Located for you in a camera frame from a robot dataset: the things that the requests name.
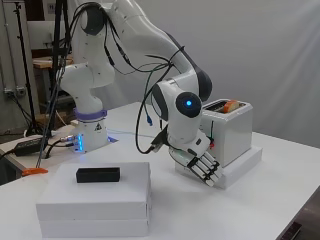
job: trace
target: black object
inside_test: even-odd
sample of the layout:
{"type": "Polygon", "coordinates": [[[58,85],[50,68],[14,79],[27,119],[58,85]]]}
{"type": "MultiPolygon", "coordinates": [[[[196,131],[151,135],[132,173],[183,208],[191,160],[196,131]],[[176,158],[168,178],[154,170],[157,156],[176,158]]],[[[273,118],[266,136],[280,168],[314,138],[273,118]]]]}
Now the black object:
{"type": "Polygon", "coordinates": [[[61,140],[60,140],[60,139],[57,140],[57,141],[55,141],[55,142],[50,146],[49,150],[47,151],[47,154],[46,154],[45,159],[49,158],[50,152],[51,152],[52,148],[54,148],[58,143],[61,143],[61,140]]]}
{"type": "Polygon", "coordinates": [[[119,182],[120,168],[79,168],[76,177],[77,183],[119,182]]]}
{"type": "Polygon", "coordinates": [[[33,140],[28,140],[25,142],[18,143],[13,149],[13,153],[17,156],[25,156],[31,153],[36,153],[40,151],[41,148],[41,140],[42,138],[37,138],[33,140]]]}
{"type": "Polygon", "coordinates": [[[6,155],[11,154],[11,153],[13,153],[13,152],[14,152],[14,150],[11,149],[10,151],[5,152],[4,154],[0,155],[0,160],[1,160],[2,158],[4,158],[6,155]]]}
{"type": "Polygon", "coordinates": [[[42,134],[42,132],[37,127],[36,117],[35,117],[34,108],[33,108],[29,71],[28,71],[28,65],[27,65],[26,51],[24,48],[24,39],[23,39],[21,18],[20,18],[21,5],[19,4],[19,2],[15,2],[15,4],[16,4],[16,10],[14,10],[13,12],[17,15],[17,20],[18,20],[19,36],[17,38],[20,40],[20,45],[21,45],[23,67],[24,67],[24,74],[26,77],[26,88],[28,91],[28,99],[29,99],[29,107],[30,107],[30,115],[31,115],[31,124],[27,130],[26,135],[29,136],[33,134],[42,134]]]}
{"type": "Polygon", "coordinates": [[[104,27],[103,14],[100,8],[90,7],[86,9],[87,12],[87,26],[82,30],[89,35],[96,36],[104,27]]]}

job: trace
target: robot finger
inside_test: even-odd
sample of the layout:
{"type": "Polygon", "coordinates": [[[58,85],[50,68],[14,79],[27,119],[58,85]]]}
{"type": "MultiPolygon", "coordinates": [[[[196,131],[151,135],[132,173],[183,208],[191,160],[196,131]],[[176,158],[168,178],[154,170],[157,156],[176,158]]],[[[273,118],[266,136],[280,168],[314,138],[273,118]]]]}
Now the robot finger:
{"type": "Polygon", "coordinates": [[[206,174],[201,170],[201,168],[199,168],[197,165],[193,165],[191,167],[191,169],[193,170],[193,172],[201,179],[204,179],[206,174]]]}
{"type": "Polygon", "coordinates": [[[211,162],[213,165],[216,165],[217,161],[214,159],[214,157],[212,157],[212,156],[210,155],[210,153],[205,152],[205,153],[203,154],[203,156],[204,156],[206,159],[208,159],[208,161],[211,162]]]}
{"type": "Polygon", "coordinates": [[[218,177],[221,178],[222,177],[222,167],[219,165],[217,168],[217,171],[214,172],[214,174],[218,177]]]}
{"type": "Polygon", "coordinates": [[[210,170],[214,168],[213,162],[209,161],[205,156],[201,157],[201,162],[206,165],[210,170]]]}
{"type": "Polygon", "coordinates": [[[210,172],[210,168],[209,168],[207,165],[205,165],[201,160],[199,160],[199,161],[197,162],[197,166],[198,166],[202,171],[204,171],[205,173],[209,173],[209,172],[210,172]]]}
{"type": "Polygon", "coordinates": [[[210,178],[213,182],[217,182],[219,180],[219,178],[215,174],[210,175],[210,178]]]}
{"type": "Polygon", "coordinates": [[[212,187],[214,185],[214,181],[212,179],[207,178],[206,174],[197,166],[193,165],[191,167],[191,171],[197,175],[203,182],[205,182],[208,186],[212,187]]]}

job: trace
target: black cable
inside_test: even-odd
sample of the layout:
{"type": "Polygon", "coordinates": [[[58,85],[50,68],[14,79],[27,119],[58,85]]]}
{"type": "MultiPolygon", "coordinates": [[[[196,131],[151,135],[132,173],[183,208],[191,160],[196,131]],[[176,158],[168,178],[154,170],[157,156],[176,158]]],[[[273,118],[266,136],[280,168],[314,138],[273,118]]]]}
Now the black cable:
{"type": "MultiPolygon", "coordinates": [[[[51,112],[49,114],[49,119],[51,119],[51,117],[52,117],[54,106],[55,106],[57,98],[58,98],[58,91],[56,91],[56,90],[57,90],[58,86],[60,85],[61,78],[62,78],[62,76],[64,74],[65,67],[66,67],[66,58],[67,58],[68,52],[70,50],[71,41],[72,41],[72,38],[73,38],[73,35],[75,33],[75,29],[76,29],[77,23],[79,21],[79,18],[80,18],[80,15],[81,15],[82,12],[83,11],[81,9],[80,12],[77,13],[77,15],[72,19],[72,22],[70,24],[70,32],[72,31],[72,34],[71,34],[71,37],[70,37],[70,42],[69,43],[66,42],[66,51],[64,52],[64,55],[62,56],[61,61],[60,61],[62,63],[62,66],[58,70],[58,73],[54,76],[55,80],[56,80],[56,84],[54,85],[54,88],[52,90],[52,92],[54,94],[52,94],[52,96],[50,98],[50,104],[48,104],[47,109],[46,109],[46,114],[48,114],[50,109],[51,109],[51,112]]],[[[42,152],[44,150],[45,140],[46,140],[46,137],[47,137],[46,135],[47,135],[47,132],[48,132],[48,129],[49,129],[49,123],[50,122],[47,123],[47,125],[46,125],[46,127],[44,128],[44,131],[43,131],[41,147],[40,147],[40,153],[39,153],[38,161],[37,161],[37,164],[36,164],[37,168],[39,168],[40,164],[41,164],[41,156],[42,156],[42,152]]]]}
{"type": "Polygon", "coordinates": [[[47,146],[50,146],[50,148],[49,148],[49,150],[48,150],[48,152],[47,152],[47,154],[45,156],[45,159],[48,159],[50,157],[50,152],[54,147],[64,147],[65,148],[65,147],[71,147],[71,146],[74,145],[73,143],[67,143],[66,145],[57,145],[60,142],[61,142],[61,140],[58,140],[58,141],[54,142],[53,144],[48,144],[47,145],[47,146]]]}
{"type": "Polygon", "coordinates": [[[29,126],[30,123],[31,123],[31,120],[30,120],[30,118],[28,118],[28,117],[26,116],[26,114],[25,114],[25,112],[24,112],[24,109],[22,108],[22,106],[20,105],[20,103],[17,102],[17,101],[15,100],[15,98],[13,98],[13,97],[11,98],[11,100],[12,100],[15,104],[17,104],[19,110],[21,111],[21,113],[22,113],[22,115],[23,115],[23,117],[24,117],[24,120],[26,121],[27,126],[29,126]]]}
{"type": "Polygon", "coordinates": [[[4,158],[6,155],[11,154],[11,153],[14,153],[14,149],[11,149],[10,151],[5,152],[4,154],[2,154],[2,155],[0,156],[0,160],[1,160],[2,158],[4,158]]]}
{"type": "Polygon", "coordinates": [[[170,62],[171,60],[178,54],[178,52],[184,51],[184,46],[180,47],[170,58],[170,62]]]}
{"type": "MultiPolygon", "coordinates": [[[[142,68],[142,67],[145,67],[145,66],[156,65],[156,64],[159,65],[159,64],[161,64],[161,63],[146,63],[146,64],[143,64],[143,65],[141,65],[140,67],[138,67],[138,69],[140,69],[140,68],[142,68]]],[[[114,67],[114,69],[115,69],[117,72],[121,73],[122,75],[129,75],[129,74],[132,74],[132,73],[137,72],[136,70],[133,70],[133,71],[131,71],[131,72],[123,73],[123,72],[121,72],[120,70],[118,70],[116,67],[114,67]]]]}
{"type": "MultiPolygon", "coordinates": [[[[161,81],[164,79],[164,77],[168,74],[168,72],[170,71],[170,69],[172,68],[172,66],[173,66],[172,64],[168,65],[167,70],[164,72],[164,74],[158,79],[158,81],[157,81],[155,84],[157,84],[158,82],[161,82],[161,81]]],[[[154,147],[151,146],[151,147],[149,147],[149,149],[148,149],[147,151],[142,151],[142,150],[140,149],[139,139],[138,139],[141,113],[142,113],[143,106],[144,106],[144,104],[145,104],[148,96],[149,96],[149,95],[151,94],[151,92],[152,92],[153,86],[149,89],[149,91],[148,91],[147,94],[144,96],[144,98],[143,98],[143,100],[142,100],[142,102],[141,102],[141,105],[140,105],[140,108],[139,108],[139,112],[138,112],[138,117],[137,117],[137,123],[136,123],[135,142],[136,142],[136,147],[137,147],[138,151],[139,151],[140,153],[142,153],[142,154],[148,154],[148,153],[150,153],[150,152],[154,149],[154,147]]]]}
{"type": "MultiPolygon", "coordinates": [[[[112,37],[113,37],[113,40],[118,48],[118,51],[120,53],[120,55],[123,57],[124,61],[131,67],[133,68],[136,72],[142,72],[142,73],[150,73],[152,72],[153,70],[140,70],[139,68],[136,68],[135,66],[133,66],[128,58],[128,55],[123,51],[122,47],[119,45],[119,43],[117,42],[116,38],[115,38],[115,35],[114,35],[114,30],[113,28],[111,28],[111,34],[112,34],[112,37]]],[[[167,63],[169,63],[169,60],[166,59],[166,58],[163,58],[163,57],[158,57],[158,58],[161,58],[162,60],[165,60],[167,63]]]]}
{"type": "Polygon", "coordinates": [[[4,134],[0,134],[0,137],[5,137],[5,136],[23,136],[23,133],[4,133],[4,134]]]}
{"type": "Polygon", "coordinates": [[[60,139],[57,140],[57,141],[55,141],[55,142],[50,146],[49,150],[47,151],[47,154],[46,154],[45,159],[47,159],[47,158],[50,157],[50,152],[51,152],[52,148],[54,148],[55,145],[57,145],[58,143],[61,143],[61,140],[60,140],[60,139]]]}
{"type": "Polygon", "coordinates": [[[213,121],[211,121],[211,136],[210,136],[210,141],[211,141],[211,143],[213,142],[213,134],[212,134],[212,131],[213,131],[213,121]]]}

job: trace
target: white wall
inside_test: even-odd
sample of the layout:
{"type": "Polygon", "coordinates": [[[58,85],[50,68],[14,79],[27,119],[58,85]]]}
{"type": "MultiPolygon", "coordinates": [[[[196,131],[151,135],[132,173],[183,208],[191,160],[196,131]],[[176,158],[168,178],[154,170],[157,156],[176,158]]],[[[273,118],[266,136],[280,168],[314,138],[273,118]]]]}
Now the white wall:
{"type": "MultiPolygon", "coordinates": [[[[35,86],[32,57],[29,46],[29,37],[24,4],[21,3],[21,23],[26,50],[31,91],[35,112],[39,112],[38,95],[35,86]]],[[[25,86],[26,78],[24,73],[23,59],[21,53],[20,40],[17,38],[18,23],[17,16],[13,12],[15,4],[0,1],[0,132],[9,129],[26,127],[17,105],[4,94],[4,88],[15,90],[16,86],[25,86]]],[[[29,102],[27,94],[19,99],[23,108],[29,112],[29,102]]]]}
{"type": "MultiPolygon", "coordinates": [[[[250,102],[255,131],[320,147],[318,0],[137,1],[209,74],[211,100],[250,102]]],[[[105,105],[141,100],[145,76],[116,81],[105,105]]]]}

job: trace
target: blue light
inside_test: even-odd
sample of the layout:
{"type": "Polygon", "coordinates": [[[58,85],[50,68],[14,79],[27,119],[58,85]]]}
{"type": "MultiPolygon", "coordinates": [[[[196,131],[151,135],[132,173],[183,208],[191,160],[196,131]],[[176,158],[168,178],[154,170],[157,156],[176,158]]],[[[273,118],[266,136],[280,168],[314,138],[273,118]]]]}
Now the blue light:
{"type": "Polygon", "coordinates": [[[79,150],[80,150],[80,152],[82,152],[82,150],[83,150],[82,137],[80,135],[78,135],[78,143],[79,143],[79,150]]]}

